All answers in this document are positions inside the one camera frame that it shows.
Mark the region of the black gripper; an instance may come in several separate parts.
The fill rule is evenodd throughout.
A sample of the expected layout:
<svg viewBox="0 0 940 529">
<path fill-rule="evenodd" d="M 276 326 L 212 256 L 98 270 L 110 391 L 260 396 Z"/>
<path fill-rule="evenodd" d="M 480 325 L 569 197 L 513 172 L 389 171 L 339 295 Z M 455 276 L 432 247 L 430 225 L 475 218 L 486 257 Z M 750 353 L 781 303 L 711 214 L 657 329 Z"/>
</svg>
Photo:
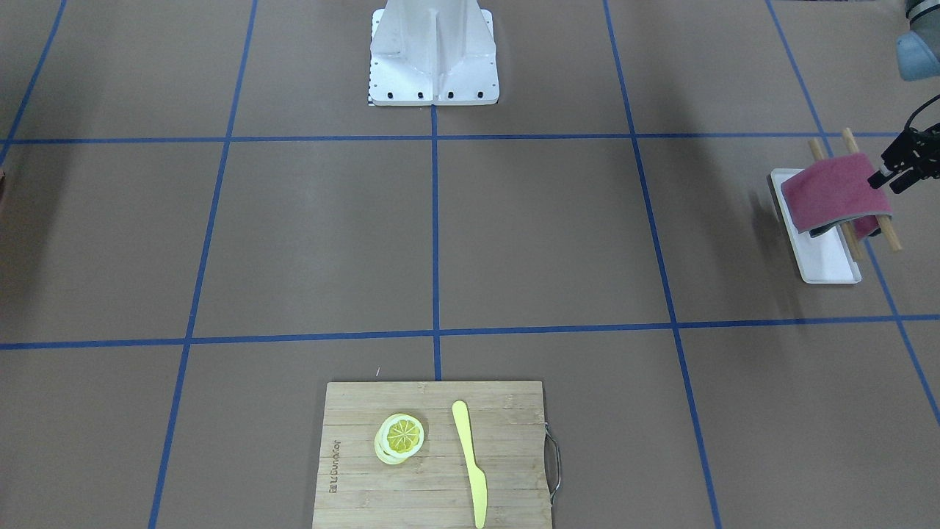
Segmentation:
<svg viewBox="0 0 940 529">
<path fill-rule="evenodd" d="M 867 178 L 873 190 L 889 184 L 893 193 L 900 194 L 922 180 L 939 178 L 939 125 L 924 131 L 904 129 L 881 159 L 882 167 Z"/>
</svg>

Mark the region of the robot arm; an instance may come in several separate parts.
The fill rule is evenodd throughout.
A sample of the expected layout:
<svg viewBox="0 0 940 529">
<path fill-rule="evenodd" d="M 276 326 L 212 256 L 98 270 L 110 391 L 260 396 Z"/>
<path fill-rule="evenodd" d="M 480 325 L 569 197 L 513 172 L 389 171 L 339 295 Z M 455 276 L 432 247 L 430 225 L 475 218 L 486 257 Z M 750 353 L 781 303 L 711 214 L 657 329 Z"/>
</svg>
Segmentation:
<svg viewBox="0 0 940 529">
<path fill-rule="evenodd" d="M 896 41 L 900 77 L 915 82 L 939 75 L 939 2 L 905 1 L 904 16 L 909 29 Z M 878 170 L 867 179 L 870 187 L 887 186 L 894 194 L 914 184 L 937 179 L 939 174 L 939 124 L 919 129 L 914 121 L 929 107 L 938 105 L 938 96 L 920 104 L 907 117 L 902 131 L 881 154 Z"/>
</svg>

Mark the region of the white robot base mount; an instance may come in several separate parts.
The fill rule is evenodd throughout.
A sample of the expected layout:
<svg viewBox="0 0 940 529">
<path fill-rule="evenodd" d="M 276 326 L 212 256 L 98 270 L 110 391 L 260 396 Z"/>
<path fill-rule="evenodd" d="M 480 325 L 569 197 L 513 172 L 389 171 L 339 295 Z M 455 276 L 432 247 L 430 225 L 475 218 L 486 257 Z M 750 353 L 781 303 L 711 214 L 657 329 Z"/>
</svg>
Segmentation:
<svg viewBox="0 0 940 529">
<path fill-rule="evenodd" d="M 494 17 L 479 2 L 388 1 L 370 29 L 369 104 L 498 103 Z"/>
</svg>

